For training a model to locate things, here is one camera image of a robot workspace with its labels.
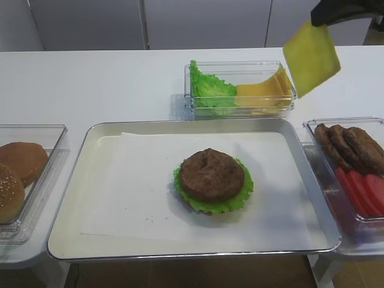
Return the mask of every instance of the hamburger bun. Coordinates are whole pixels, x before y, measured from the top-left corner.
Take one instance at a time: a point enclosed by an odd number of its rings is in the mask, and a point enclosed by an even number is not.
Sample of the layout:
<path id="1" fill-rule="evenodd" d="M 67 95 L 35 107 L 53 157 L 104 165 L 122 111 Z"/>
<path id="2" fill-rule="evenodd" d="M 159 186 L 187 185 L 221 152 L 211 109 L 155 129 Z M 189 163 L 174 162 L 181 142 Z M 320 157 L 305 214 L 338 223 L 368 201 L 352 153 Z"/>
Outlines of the hamburger bun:
<path id="1" fill-rule="evenodd" d="M 0 164 L 0 224 L 11 221 L 24 203 L 24 185 L 8 166 Z"/>
<path id="2" fill-rule="evenodd" d="M 47 153 L 36 143 L 13 142 L 0 147 L 0 163 L 14 170 L 24 187 L 39 177 L 47 160 Z"/>

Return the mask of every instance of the sesame seed bun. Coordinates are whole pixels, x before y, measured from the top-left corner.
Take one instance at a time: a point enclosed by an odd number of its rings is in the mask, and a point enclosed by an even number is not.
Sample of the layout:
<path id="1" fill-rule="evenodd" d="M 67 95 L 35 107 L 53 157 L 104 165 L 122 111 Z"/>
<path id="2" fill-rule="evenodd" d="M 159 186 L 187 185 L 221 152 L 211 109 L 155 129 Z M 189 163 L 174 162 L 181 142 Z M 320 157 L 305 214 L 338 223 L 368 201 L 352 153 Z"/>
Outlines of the sesame seed bun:
<path id="1" fill-rule="evenodd" d="M 11 221 L 24 203 L 24 185 L 8 166 L 0 164 L 0 224 Z"/>

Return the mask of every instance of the table leg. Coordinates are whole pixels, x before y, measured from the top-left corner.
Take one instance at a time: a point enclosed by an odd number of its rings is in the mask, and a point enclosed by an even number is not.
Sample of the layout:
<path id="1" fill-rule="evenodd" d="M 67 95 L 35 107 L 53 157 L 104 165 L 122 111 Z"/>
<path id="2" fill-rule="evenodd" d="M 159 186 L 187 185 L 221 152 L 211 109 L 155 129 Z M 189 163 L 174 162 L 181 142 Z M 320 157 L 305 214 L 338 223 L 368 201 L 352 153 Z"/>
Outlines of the table leg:
<path id="1" fill-rule="evenodd" d="M 332 279 L 341 271 L 344 263 L 324 255 L 308 255 L 307 257 L 318 288 L 334 288 Z"/>
<path id="2" fill-rule="evenodd" d="M 53 260 L 47 256 L 31 268 L 37 278 L 39 278 L 47 288 L 63 288 L 70 264 Z"/>

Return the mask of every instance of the cheese slice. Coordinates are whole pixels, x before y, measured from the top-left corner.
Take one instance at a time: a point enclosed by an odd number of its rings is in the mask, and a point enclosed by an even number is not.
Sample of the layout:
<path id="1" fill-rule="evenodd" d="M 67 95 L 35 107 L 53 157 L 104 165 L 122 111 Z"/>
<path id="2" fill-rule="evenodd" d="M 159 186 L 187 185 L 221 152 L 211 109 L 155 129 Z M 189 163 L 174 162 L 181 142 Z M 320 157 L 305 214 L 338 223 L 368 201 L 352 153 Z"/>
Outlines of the cheese slice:
<path id="1" fill-rule="evenodd" d="M 235 104 L 240 107 L 276 106 L 281 102 L 286 102 L 286 100 L 281 100 L 281 98 L 292 95 L 292 85 L 285 69 L 281 67 L 272 77 L 264 82 L 237 85 L 236 90 Z"/>
<path id="2" fill-rule="evenodd" d="M 314 27 L 307 22 L 284 45 L 283 52 L 299 98 L 341 69 L 326 25 Z"/>

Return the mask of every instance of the white paper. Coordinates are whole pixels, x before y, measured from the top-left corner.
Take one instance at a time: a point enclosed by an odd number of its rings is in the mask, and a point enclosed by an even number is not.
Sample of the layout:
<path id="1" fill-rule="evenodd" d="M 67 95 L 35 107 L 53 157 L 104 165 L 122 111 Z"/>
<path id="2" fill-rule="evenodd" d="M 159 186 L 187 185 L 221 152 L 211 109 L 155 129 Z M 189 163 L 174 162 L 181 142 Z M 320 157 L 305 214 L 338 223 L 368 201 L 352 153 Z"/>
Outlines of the white paper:
<path id="1" fill-rule="evenodd" d="M 175 191 L 173 171 L 197 151 L 239 158 L 255 183 L 240 211 L 197 213 Z M 309 250 L 306 192 L 279 133 L 153 135 L 122 133 L 83 234 L 233 244 L 249 251 Z"/>

